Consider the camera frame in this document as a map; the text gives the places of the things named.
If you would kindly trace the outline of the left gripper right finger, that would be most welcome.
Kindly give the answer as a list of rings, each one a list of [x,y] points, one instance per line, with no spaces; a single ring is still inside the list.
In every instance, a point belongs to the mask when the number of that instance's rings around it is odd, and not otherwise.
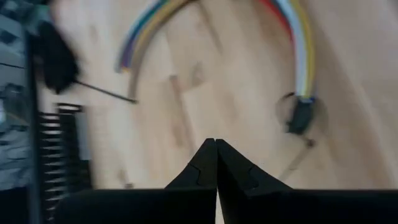
[[[226,141],[216,146],[225,224],[398,224],[398,190],[295,189]]]

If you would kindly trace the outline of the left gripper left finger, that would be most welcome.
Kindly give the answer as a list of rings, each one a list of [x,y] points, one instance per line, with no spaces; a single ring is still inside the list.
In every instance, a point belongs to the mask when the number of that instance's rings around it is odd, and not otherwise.
[[[162,189],[87,190],[63,199],[55,224],[215,224],[217,147],[206,139]]]

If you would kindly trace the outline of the black zip tie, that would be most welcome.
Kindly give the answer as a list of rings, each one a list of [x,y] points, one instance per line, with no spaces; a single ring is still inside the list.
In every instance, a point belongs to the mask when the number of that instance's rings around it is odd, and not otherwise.
[[[294,92],[288,92],[285,95],[283,95],[276,103],[275,105],[275,115],[277,117],[277,120],[279,122],[279,124],[282,127],[282,130],[285,133],[287,132],[287,121],[290,119],[292,112],[290,114],[290,116],[288,118],[285,118],[283,115],[283,108],[282,108],[282,104],[283,102],[285,102],[286,100],[288,100],[289,98],[294,98],[294,100],[296,101],[296,99],[298,98]],[[303,135],[296,135],[293,134],[294,136],[297,136],[300,140],[303,141],[303,145],[304,148],[300,150],[300,152],[293,158],[293,160],[289,163],[289,165],[287,166],[287,168],[285,168],[281,175],[279,176],[279,180],[281,181],[285,181],[289,178],[289,176],[291,174],[293,174],[293,172],[298,168],[298,166],[300,165],[301,162],[303,162],[303,160],[305,159],[305,157],[308,155],[308,153],[310,152],[311,148],[314,147],[315,145],[315,140],[311,139],[309,137],[307,137],[305,135],[305,133]]]
[[[98,87],[93,86],[93,85],[89,85],[89,84],[87,84],[87,83],[83,83],[83,82],[78,81],[78,80],[75,80],[74,83],[79,84],[79,85],[82,85],[82,86],[85,86],[85,87],[87,87],[87,88],[89,88],[89,89],[92,89],[92,90],[95,90],[95,91],[104,93],[104,94],[109,95],[109,96],[112,96],[112,97],[114,97],[114,98],[117,98],[117,99],[120,99],[120,100],[129,102],[129,103],[131,103],[131,104],[133,104],[133,105],[137,104],[137,100],[134,100],[134,99],[131,99],[131,98],[127,98],[127,97],[125,97],[125,96],[122,96],[122,95],[119,95],[119,94],[110,92],[110,91],[108,91],[108,90],[104,90],[104,89],[102,89],[102,88],[98,88]]]

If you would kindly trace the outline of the small black connector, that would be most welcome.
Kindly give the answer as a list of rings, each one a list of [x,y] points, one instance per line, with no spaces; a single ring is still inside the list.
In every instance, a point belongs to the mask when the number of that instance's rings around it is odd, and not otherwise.
[[[314,104],[313,100],[296,99],[292,115],[287,121],[288,133],[303,135],[307,131],[313,121]]]

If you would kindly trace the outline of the black slotted cable raceway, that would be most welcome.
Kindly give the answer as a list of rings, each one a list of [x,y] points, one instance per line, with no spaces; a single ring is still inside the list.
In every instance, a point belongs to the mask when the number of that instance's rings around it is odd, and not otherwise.
[[[53,224],[61,199],[93,187],[90,158],[81,155],[78,116],[81,105],[58,103],[55,113],[39,113],[38,183],[43,224]]]

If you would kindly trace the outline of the black work glove grey cuff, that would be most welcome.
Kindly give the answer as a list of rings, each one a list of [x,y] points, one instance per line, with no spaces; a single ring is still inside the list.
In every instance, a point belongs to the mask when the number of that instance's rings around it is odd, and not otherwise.
[[[52,23],[38,26],[34,52],[42,60],[45,85],[55,94],[61,94],[76,81],[79,68],[75,54]]]

